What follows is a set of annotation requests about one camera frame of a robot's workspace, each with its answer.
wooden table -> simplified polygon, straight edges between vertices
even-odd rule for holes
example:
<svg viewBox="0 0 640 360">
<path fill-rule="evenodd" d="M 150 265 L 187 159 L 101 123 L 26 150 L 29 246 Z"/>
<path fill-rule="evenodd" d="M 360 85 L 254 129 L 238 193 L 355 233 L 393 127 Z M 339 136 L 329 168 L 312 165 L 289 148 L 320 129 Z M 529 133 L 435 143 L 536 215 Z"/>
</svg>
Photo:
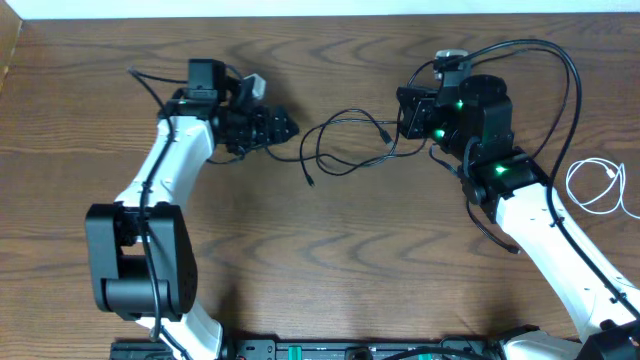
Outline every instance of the wooden table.
<svg viewBox="0 0 640 360">
<path fill-rule="evenodd" d="M 627 206 L 640 212 L 640 15 L 27 22 L 0 95 L 0 358 L 106 358 L 114 338 L 147 334 L 97 310 L 83 228 L 89 206 L 113 201 L 155 138 L 156 105 L 128 66 L 184 78 L 189 58 L 213 57 L 258 72 L 268 103 L 305 130 L 347 107 L 394 119 L 397 86 L 436 50 L 528 37 L 564 46 L 582 75 L 583 115 L 564 169 L 594 155 L 625 162 Z M 482 70 L 505 78 L 517 143 L 535 149 L 560 105 L 561 64 L 527 54 Z M 174 90 L 153 85 L 164 97 Z M 573 104 L 539 157 L 544 169 Z M 274 151 L 295 156 L 298 141 Z M 345 125 L 327 133 L 326 149 L 364 159 L 386 147 L 371 126 Z M 311 171 L 315 188 L 298 164 L 257 153 L 200 173 L 186 221 L 198 296 L 224 325 L 297 339 L 483 335 L 526 323 L 575 336 L 527 255 L 482 236 L 460 185 L 425 152 L 342 178 Z M 606 180 L 599 169 L 583 179 L 583 198 Z M 640 283 L 640 223 L 565 203 Z"/>
</svg>

green led light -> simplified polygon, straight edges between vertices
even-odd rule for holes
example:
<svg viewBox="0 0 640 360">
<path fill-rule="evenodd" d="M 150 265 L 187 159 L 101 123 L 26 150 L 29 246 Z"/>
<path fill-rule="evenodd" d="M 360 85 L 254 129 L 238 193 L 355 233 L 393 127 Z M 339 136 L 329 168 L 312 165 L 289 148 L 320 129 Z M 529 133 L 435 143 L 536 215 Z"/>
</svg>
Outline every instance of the green led light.
<svg viewBox="0 0 640 360">
<path fill-rule="evenodd" d="M 436 129 L 436 130 L 433 132 L 433 136 L 434 136 L 436 139 L 442 139 L 442 138 L 444 137 L 444 130 L 442 130 L 442 129 Z"/>
<path fill-rule="evenodd" d="M 502 166 L 502 165 L 498 165 L 496 166 L 496 172 L 498 173 L 498 175 L 502 175 L 503 172 L 507 171 L 507 168 Z"/>
</svg>

